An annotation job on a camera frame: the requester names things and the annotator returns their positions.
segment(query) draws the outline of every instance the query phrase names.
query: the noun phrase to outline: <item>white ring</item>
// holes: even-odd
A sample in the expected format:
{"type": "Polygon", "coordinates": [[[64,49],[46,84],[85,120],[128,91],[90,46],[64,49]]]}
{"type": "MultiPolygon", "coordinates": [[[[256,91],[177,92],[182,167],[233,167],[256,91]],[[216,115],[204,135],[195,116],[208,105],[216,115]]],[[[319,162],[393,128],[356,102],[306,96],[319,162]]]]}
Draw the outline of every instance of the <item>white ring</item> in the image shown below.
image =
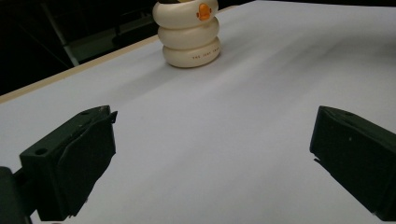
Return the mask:
{"type": "Polygon", "coordinates": [[[158,29],[158,37],[170,49],[196,49],[213,41],[218,33],[219,21],[216,17],[207,24],[189,29],[158,29]]]}
{"type": "Polygon", "coordinates": [[[198,49],[169,49],[163,46],[163,57],[175,67],[196,67],[210,63],[220,53],[220,41],[216,37],[208,45],[198,49]]]}
{"type": "Polygon", "coordinates": [[[152,9],[154,20],[168,29],[184,29],[209,22],[218,12],[217,0],[194,0],[178,4],[156,3],[152,9]],[[201,6],[210,12],[200,11],[201,6]]]}

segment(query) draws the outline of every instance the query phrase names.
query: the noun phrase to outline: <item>toy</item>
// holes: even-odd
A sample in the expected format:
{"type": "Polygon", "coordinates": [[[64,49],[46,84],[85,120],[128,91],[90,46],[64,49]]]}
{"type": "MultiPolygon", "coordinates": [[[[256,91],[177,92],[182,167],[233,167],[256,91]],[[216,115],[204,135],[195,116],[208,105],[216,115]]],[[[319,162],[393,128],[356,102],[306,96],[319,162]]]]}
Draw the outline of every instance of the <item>toy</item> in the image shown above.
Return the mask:
{"type": "Polygon", "coordinates": [[[196,67],[220,53],[217,0],[162,0],[153,9],[163,57],[176,67],[196,67]]]}

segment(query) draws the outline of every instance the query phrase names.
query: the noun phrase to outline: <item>orange sticker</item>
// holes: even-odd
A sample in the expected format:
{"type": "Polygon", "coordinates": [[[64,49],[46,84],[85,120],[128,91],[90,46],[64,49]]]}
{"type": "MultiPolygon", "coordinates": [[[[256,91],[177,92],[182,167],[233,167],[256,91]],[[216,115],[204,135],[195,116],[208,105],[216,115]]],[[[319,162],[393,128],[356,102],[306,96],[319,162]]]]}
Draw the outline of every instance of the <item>orange sticker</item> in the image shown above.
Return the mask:
{"type": "Polygon", "coordinates": [[[206,21],[209,19],[210,13],[212,13],[212,8],[210,8],[207,4],[202,3],[199,5],[197,17],[200,21],[206,21]]]}

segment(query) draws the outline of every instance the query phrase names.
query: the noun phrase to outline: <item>screw hole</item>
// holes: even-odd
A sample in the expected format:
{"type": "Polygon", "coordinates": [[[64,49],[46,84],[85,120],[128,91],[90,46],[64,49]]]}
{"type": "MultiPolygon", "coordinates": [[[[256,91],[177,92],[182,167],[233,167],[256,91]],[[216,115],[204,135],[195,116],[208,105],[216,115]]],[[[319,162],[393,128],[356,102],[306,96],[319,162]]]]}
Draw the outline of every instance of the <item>screw hole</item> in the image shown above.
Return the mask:
{"type": "Polygon", "coordinates": [[[48,150],[45,149],[45,148],[40,148],[40,149],[38,149],[38,150],[35,151],[35,154],[36,154],[37,156],[40,156],[40,155],[46,154],[47,151],[48,151],[48,150]]]}

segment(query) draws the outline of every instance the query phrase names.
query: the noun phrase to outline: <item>white table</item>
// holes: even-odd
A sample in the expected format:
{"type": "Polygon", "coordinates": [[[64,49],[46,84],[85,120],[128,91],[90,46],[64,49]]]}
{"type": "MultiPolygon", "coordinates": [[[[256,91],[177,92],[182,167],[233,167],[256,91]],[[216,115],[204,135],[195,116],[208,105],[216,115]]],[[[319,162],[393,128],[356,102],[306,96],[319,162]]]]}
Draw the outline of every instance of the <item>white table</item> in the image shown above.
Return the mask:
{"type": "Polygon", "coordinates": [[[259,1],[218,18],[206,66],[166,64],[154,39],[3,100],[0,165],[17,171],[41,137],[110,105],[117,154],[65,223],[381,223],[309,143],[320,105],[396,132],[396,9],[259,1]]]}

